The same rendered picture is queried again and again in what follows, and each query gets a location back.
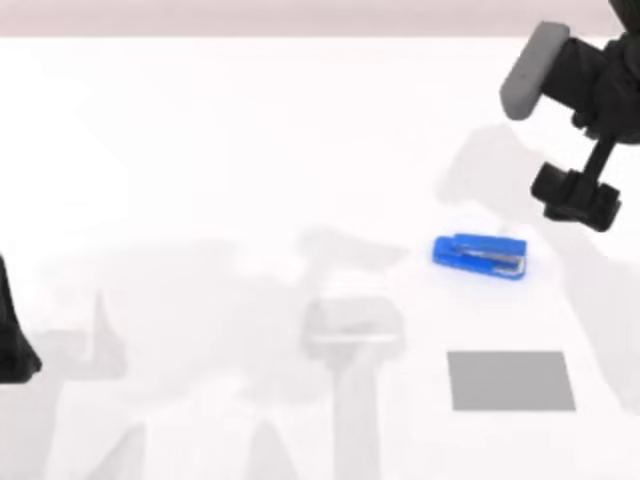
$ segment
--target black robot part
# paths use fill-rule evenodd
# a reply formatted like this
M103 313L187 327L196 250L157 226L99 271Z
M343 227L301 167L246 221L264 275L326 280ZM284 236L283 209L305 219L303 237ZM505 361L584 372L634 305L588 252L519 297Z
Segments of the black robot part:
M26 383L41 369L42 361L20 328L6 265L0 257L0 384Z
M513 120L527 118L548 97L573 110L574 127L596 141L583 171L545 164L531 187L550 220L607 231L620 209L620 192L599 182L616 144L640 144L640 0L610 0L625 27L602 50L570 36L562 24L542 22L503 85Z

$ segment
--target black metal object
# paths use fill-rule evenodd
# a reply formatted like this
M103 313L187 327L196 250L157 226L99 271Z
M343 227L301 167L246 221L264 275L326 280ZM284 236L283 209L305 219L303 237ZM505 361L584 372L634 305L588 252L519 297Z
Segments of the black metal object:
M42 361L20 328L6 265L0 257L0 384L26 383L41 369Z
M600 50L569 38L542 84L542 95L572 109L574 127L597 143L582 172L545 164L532 195L550 220L604 232L620 209L620 192L599 182L616 144L640 144L640 0L610 0L626 32Z

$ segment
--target blue object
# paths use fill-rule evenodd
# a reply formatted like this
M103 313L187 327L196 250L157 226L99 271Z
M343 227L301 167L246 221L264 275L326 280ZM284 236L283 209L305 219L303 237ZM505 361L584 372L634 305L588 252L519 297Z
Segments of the blue object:
M439 265L520 280L526 273L527 242L504 237L458 234L438 237L433 261Z

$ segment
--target gray rectangle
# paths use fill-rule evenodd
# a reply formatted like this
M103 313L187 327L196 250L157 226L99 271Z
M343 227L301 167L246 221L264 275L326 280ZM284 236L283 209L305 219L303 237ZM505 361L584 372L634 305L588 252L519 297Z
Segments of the gray rectangle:
M456 411L574 411L562 352L449 352Z

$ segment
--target white background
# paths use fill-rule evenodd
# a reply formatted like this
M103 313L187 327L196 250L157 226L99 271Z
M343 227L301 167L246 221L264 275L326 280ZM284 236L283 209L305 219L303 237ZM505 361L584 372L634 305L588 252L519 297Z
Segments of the white background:
M638 424L599 372L564 296L559 253L534 229L478 203L445 205L435 196L472 132L506 123L498 89L522 45L3 40L0 248L21 321L27 333L89 331L101 289L129 354L122 380L66 384L48 478L83 478L134 421L149 426L144 478L242 478L261 418L278 425L301 478L330 478L328 392L302 405L257 405L240 398L243 380L232 365L190 393L140 400L165 373L155 360L175 345L179 356L197 355L199 344L180 346L182 329L194 339L216 335L220 325L190 322L206 304L194 303L175 318L179 328L158 329L172 279L145 289L136 282L147 277L125 263L113 266L109 283L77 260L220 239L241 249L242 275L295 285L305 269L295 242L317 226L408 252L385 274L349 277L349 288L383 289L406 322L404 356L378 377L385 478L638 478ZM543 102L512 127L525 146L580 168L590 143L568 120L569 112ZM622 191L623 208L610 232L585 235L603 255L633 266L640 166L632 149L614 155L605 177ZM529 276L506 287L442 272L430 263L432 241L456 231L526 237ZM204 290L188 272L175 283ZM215 304L224 295L212 288L197 298ZM232 321L245 299L233 302L219 310L229 318L212 322ZM256 303L255 315L263 308ZM234 338L235 348L249 348L242 335ZM450 349L563 350L577 414L453 413Z

